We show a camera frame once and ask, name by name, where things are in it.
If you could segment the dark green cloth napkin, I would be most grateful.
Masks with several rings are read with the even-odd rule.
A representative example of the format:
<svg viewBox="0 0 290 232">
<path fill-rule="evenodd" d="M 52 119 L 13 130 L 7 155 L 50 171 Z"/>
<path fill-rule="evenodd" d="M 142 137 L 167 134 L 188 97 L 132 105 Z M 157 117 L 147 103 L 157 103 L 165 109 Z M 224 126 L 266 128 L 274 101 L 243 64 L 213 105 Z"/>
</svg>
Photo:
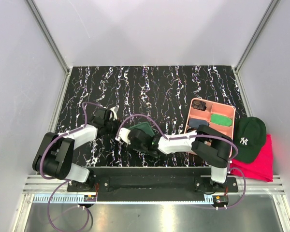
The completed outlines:
<svg viewBox="0 0 290 232">
<path fill-rule="evenodd" d="M 141 152 L 148 151 L 155 137 L 151 125 L 148 122 L 142 122 L 130 127 L 129 130 L 128 138 L 131 144 L 128 147 Z"/>
</svg>

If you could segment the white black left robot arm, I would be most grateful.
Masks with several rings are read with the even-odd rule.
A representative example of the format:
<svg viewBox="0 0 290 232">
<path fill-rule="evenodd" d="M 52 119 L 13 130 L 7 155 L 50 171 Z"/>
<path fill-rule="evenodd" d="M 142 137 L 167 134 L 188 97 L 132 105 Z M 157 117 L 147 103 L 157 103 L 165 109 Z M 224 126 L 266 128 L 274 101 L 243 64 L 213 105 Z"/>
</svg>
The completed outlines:
<svg viewBox="0 0 290 232">
<path fill-rule="evenodd" d="M 95 180 L 89 169 L 74 164 L 74 150 L 104 135 L 115 135 L 119 128 L 117 107 L 100 108 L 86 125 L 71 132 L 45 134 L 37 154 L 33 160 L 33 170 L 48 175 L 51 178 L 78 182 L 83 191 L 94 188 Z"/>
</svg>

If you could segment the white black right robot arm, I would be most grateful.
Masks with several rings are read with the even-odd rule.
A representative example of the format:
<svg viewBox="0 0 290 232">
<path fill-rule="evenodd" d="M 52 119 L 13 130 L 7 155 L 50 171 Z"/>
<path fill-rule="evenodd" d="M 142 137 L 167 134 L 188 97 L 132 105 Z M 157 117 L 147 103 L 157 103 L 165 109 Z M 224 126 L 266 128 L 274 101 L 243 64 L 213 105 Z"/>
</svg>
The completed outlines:
<svg viewBox="0 0 290 232">
<path fill-rule="evenodd" d="M 129 148 L 153 157 L 176 152 L 196 154 L 211 166 L 210 187 L 217 192 L 227 186 L 230 154 L 233 150 L 238 152 L 230 137 L 207 125 L 185 134 L 162 136 L 151 136 L 133 128 L 127 129 L 121 139 Z"/>
</svg>

